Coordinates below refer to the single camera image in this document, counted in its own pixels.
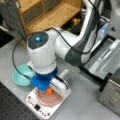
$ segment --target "gray table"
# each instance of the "gray table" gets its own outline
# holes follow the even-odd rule
[[[13,40],[0,49],[0,81],[25,105],[25,100],[33,87],[23,88],[12,81],[14,67],[12,64],[12,50],[16,41]],[[26,48],[18,46],[15,52],[17,66],[29,61]],[[120,120],[120,117],[98,102],[99,87],[91,82],[82,71],[72,67],[57,58],[59,72],[70,70],[69,80],[71,95],[50,118],[50,120]]]

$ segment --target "black cable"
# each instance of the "black cable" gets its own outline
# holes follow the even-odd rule
[[[93,8],[95,9],[95,12],[97,12],[97,14],[98,14],[98,16],[99,16],[99,18],[100,18],[100,15],[99,15],[99,11],[98,11],[98,9],[96,8],[96,6],[90,1],[90,0],[88,0],[89,2],[90,2],[90,4],[93,6]],[[78,54],[88,54],[89,52],[91,52],[91,50],[92,50],[92,48],[94,47],[94,45],[95,45],[95,43],[96,43],[96,38],[97,38],[97,33],[96,33],[96,36],[95,36],[95,40],[94,40],[94,42],[93,42],[93,45],[92,45],[92,47],[91,47],[91,49],[89,50],[89,51],[87,51],[87,52],[83,52],[83,51],[80,51],[79,49],[76,49],[76,48],[74,48],[74,47],[72,47],[67,41],[66,41],[66,39],[61,35],[61,33],[57,30],[57,29],[55,29],[55,28],[51,28],[51,29],[53,29],[53,30],[55,30],[62,38],[63,38],[63,40],[66,42],[66,44],[74,51],[74,52],[76,52],[76,53],[78,53]],[[17,69],[17,67],[16,67],[16,65],[15,65],[15,62],[14,62],[14,52],[15,52],[15,49],[16,49],[16,47],[19,45],[19,43],[22,41],[22,39],[20,40],[20,41],[18,41],[18,43],[15,45],[15,47],[14,47],[14,49],[13,49],[13,53],[12,53],[12,62],[13,62],[13,65],[14,65],[14,67],[15,67],[15,69],[17,70],[17,72],[19,73],[19,74],[21,74],[21,75],[23,75],[24,77],[26,77],[27,79],[31,79],[29,76],[27,76],[27,75],[24,75],[23,73],[21,73],[18,69]]]
[[[89,50],[89,51],[87,51],[87,52],[83,52],[83,51],[80,51],[79,49],[77,49],[77,48],[75,48],[75,47],[72,47],[67,41],[66,41],[66,39],[63,37],[63,35],[57,30],[57,29],[55,29],[55,28],[50,28],[50,29],[53,29],[53,30],[55,30],[61,37],[62,37],[62,39],[64,40],[64,42],[74,51],[74,52],[76,52],[77,54],[88,54],[88,53],[90,53],[91,52],[91,50],[92,50],[92,48],[94,47],[94,45],[95,45],[95,43],[96,43],[96,40],[97,40],[97,33],[96,33],[96,36],[95,36],[95,40],[94,40],[94,42],[93,42],[93,45],[92,45],[92,47],[91,47],[91,49]]]
[[[93,8],[94,8],[94,10],[95,10],[95,13],[98,15],[99,20],[100,20],[100,14],[99,14],[99,11],[98,11],[97,7],[91,2],[91,0],[88,0],[88,1],[89,1],[89,3],[93,6]]]
[[[14,53],[15,53],[15,49],[17,48],[17,46],[19,45],[19,43],[20,43],[21,41],[22,41],[22,39],[17,42],[17,44],[15,45],[15,47],[14,47],[14,49],[13,49],[13,52],[12,52],[12,62],[13,62],[13,65],[14,65],[16,71],[17,71],[19,74],[21,74],[22,76],[24,76],[24,77],[27,78],[28,80],[31,80],[31,78],[30,78],[29,76],[21,73],[21,72],[17,69],[17,67],[16,67],[16,65],[15,65]]]

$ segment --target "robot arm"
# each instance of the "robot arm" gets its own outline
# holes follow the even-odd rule
[[[65,40],[59,35],[55,41],[54,49],[57,56],[67,61],[73,66],[80,66],[81,64],[86,63],[91,54],[91,48],[93,47],[95,36],[97,34],[97,23],[99,21],[99,15],[102,12],[104,0],[91,0],[94,6],[97,7],[97,11],[94,9],[89,0],[83,0],[87,7],[87,14],[82,26],[82,30],[79,36],[76,36],[70,32],[58,29],[61,32],[61,35],[65,40],[70,44],[71,47],[76,48],[79,53],[75,52]]]
[[[90,58],[100,19],[94,7],[101,14],[104,0],[83,1],[87,14],[79,36],[61,28],[53,28],[32,34],[28,40],[28,54],[37,76],[32,84],[41,90],[45,90],[57,75],[56,55],[73,66],[84,64]]]

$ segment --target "white device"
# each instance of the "white device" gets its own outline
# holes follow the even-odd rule
[[[60,75],[60,78],[67,80],[69,78],[69,71],[64,70]],[[36,91],[37,88],[31,91],[31,93],[27,96],[26,103],[30,109],[40,118],[42,119],[49,119],[54,112],[60,107],[60,105],[66,100],[66,98],[70,95],[71,90],[68,86],[68,89],[60,83],[59,81],[53,79],[51,81],[52,84],[50,86],[62,96],[62,100],[59,104],[52,106],[52,107],[46,107],[42,105],[40,102],[38,102],[36,97]]]
[[[67,82],[55,77],[57,75],[56,56],[73,66],[80,66],[90,58],[104,0],[83,1],[87,7],[87,13],[79,36],[61,28],[52,28],[44,32],[34,33],[28,40],[28,54],[35,72],[35,76],[31,80],[32,84],[40,90],[51,87],[63,97],[59,104],[51,108],[45,107],[37,101],[36,89],[28,95],[27,105],[43,119],[50,118],[71,93]]]

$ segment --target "button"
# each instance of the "button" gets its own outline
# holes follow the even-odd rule
[[[48,113],[47,115],[50,116],[50,113]]]
[[[28,99],[30,99],[31,97],[29,96]]]

